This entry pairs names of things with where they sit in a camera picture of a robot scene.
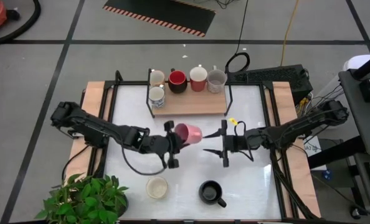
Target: black mug handle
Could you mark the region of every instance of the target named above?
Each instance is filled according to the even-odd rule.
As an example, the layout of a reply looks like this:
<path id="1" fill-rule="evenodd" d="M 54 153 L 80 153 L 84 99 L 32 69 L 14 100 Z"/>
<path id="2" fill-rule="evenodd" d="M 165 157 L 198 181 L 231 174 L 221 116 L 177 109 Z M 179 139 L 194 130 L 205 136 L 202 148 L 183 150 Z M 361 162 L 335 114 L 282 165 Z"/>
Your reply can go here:
<path id="1" fill-rule="evenodd" d="M 227 206 L 227 202 L 225 202 L 222 198 L 218 199 L 218 204 L 221 205 L 222 208 Z"/>

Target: white bowl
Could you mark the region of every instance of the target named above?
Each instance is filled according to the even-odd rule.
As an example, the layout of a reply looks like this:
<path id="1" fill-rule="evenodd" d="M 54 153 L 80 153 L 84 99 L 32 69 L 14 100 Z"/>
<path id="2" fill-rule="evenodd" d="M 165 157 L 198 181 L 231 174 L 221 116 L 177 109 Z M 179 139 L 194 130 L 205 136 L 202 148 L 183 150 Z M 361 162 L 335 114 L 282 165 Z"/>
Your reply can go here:
<path id="1" fill-rule="evenodd" d="M 163 198 L 166 196 L 168 191 L 168 183 L 166 179 L 162 177 L 152 177 L 146 183 L 146 193 L 151 198 Z"/>

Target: floor mat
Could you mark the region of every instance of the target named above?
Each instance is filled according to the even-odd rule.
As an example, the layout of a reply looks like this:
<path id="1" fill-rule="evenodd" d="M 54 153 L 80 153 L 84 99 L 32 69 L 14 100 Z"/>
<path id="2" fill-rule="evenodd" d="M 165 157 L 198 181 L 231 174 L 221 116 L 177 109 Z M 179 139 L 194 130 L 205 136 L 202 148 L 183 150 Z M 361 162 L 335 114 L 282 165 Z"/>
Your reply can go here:
<path id="1" fill-rule="evenodd" d="M 175 0 L 108 0 L 104 9 L 204 37 L 216 12 Z"/>

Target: yellow tag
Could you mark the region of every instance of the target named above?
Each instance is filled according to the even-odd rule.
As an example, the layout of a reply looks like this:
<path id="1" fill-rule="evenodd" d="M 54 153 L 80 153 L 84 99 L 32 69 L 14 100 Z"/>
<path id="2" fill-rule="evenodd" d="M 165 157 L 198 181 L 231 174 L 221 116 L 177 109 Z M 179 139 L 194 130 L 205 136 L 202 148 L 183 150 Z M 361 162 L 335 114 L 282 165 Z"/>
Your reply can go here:
<path id="1" fill-rule="evenodd" d="M 235 118 L 229 118 L 228 120 L 229 120 L 232 124 L 237 125 L 237 121 L 235 120 Z"/>

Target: cup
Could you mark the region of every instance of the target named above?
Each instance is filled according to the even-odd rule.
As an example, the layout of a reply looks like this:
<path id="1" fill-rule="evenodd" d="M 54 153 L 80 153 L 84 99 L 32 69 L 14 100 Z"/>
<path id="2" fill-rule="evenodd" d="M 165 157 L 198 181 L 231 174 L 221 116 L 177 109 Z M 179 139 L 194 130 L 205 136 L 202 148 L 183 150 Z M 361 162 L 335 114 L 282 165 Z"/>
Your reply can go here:
<path id="1" fill-rule="evenodd" d="M 202 91 L 206 85 L 207 71 L 203 67 L 194 67 L 189 72 L 193 91 Z"/>
<path id="2" fill-rule="evenodd" d="M 163 198 L 166 196 L 168 191 L 168 183 L 166 179 L 162 177 L 152 177 L 146 183 L 146 193 L 151 198 Z"/>
<path id="3" fill-rule="evenodd" d="M 202 141 L 203 138 L 202 130 L 189 124 L 177 124 L 174 128 L 174 132 L 177 133 L 183 141 L 185 141 L 185 144 L 195 144 Z"/>
<path id="4" fill-rule="evenodd" d="M 207 74 L 207 89 L 211 93 L 220 93 L 224 91 L 225 82 L 228 76 L 225 72 L 218 70 L 216 66 Z"/>
<path id="5" fill-rule="evenodd" d="M 153 106 L 162 108 L 164 106 L 164 97 L 164 85 L 154 86 L 149 89 L 149 100 Z"/>
<path id="6" fill-rule="evenodd" d="M 164 79 L 166 77 L 164 76 L 164 73 L 159 70 L 154 70 L 150 73 L 150 85 L 151 86 L 160 86 L 164 85 Z"/>
<path id="7" fill-rule="evenodd" d="M 221 186 L 213 180 L 208 180 L 200 186 L 199 197 L 204 203 L 208 205 L 218 203 L 222 208 L 225 208 L 227 206 L 227 203 L 221 198 Z"/>
<path id="8" fill-rule="evenodd" d="M 173 93 L 183 93 L 187 88 L 185 73 L 182 71 L 172 71 L 168 77 L 168 87 Z"/>

